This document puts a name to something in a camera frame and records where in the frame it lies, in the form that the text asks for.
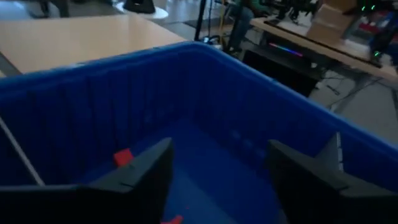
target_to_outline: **white pole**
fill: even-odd
[[[15,151],[17,151],[19,157],[22,159],[22,161],[25,164],[26,168],[28,169],[28,171],[30,172],[32,177],[35,179],[37,185],[44,186],[45,185],[44,181],[40,178],[39,174],[36,172],[35,168],[30,163],[30,160],[28,159],[28,157],[26,156],[26,154],[22,150],[21,146],[19,145],[17,140],[14,138],[14,136],[12,135],[10,129],[8,129],[7,125],[2,120],[1,117],[0,117],[0,126],[4,130],[4,132],[6,133],[6,136],[10,140],[12,146],[14,146]]]

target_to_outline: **person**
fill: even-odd
[[[265,13],[269,13],[269,8],[267,6],[262,6],[259,0],[237,0],[232,5],[231,15],[237,16],[239,13],[240,1],[242,1],[243,8],[241,17],[236,24],[236,30],[233,37],[230,37],[231,41],[231,51],[240,51],[240,45],[244,36],[251,28],[250,20],[255,17],[263,17]]]

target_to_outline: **floor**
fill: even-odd
[[[169,17],[162,21],[155,21],[166,29],[186,38],[193,39],[195,29],[183,22],[195,20],[199,13],[199,0],[154,0],[156,6],[165,9],[169,13]],[[34,2],[24,1],[0,1],[0,20],[24,20],[32,19],[27,13],[39,14],[39,6]],[[209,16],[210,1],[207,2],[205,15]],[[221,7],[214,4],[210,14],[212,18],[220,16]],[[52,17],[57,17],[57,10],[51,8]],[[90,0],[85,4],[70,4],[70,14],[72,17],[79,16],[100,16],[119,14],[117,10],[111,7],[104,0]],[[251,30],[247,34],[247,38],[253,42],[257,42],[261,34],[255,30]],[[339,78],[338,74],[329,73],[328,76]],[[327,88],[329,85],[339,92],[336,95],[332,90]],[[398,144],[398,96],[395,90],[389,88],[396,84],[383,81],[382,84],[376,83],[359,92],[351,104],[344,110],[342,116],[348,121],[384,138],[385,140]],[[328,106],[332,102],[342,98],[347,94],[353,86],[351,80],[331,79],[325,80],[320,85],[319,90],[314,90],[311,99],[321,105]]]

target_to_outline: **cardboard box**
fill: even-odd
[[[313,19],[307,37],[324,44],[333,45],[341,40],[345,30],[353,21],[354,17],[344,16],[340,10],[324,4]]]
[[[327,4],[330,7],[333,7],[342,12],[351,9],[356,6],[357,0],[323,0],[323,4]]]

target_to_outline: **person's leg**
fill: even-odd
[[[239,7],[238,6],[233,6],[232,8],[232,15],[237,16],[239,12]],[[240,20],[235,21],[237,22],[236,24],[236,30],[234,33],[234,36],[230,37],[231,41],[231,47],[233,49],[239,49],[239,46],[241,45],[242,40],[244,39],[244,36],[246,35],[246,32],[250,29],[250,20],[254,18],[254,14],[252,10],[249,8],[243,7],[242,9],[242,14],[240,17]]]

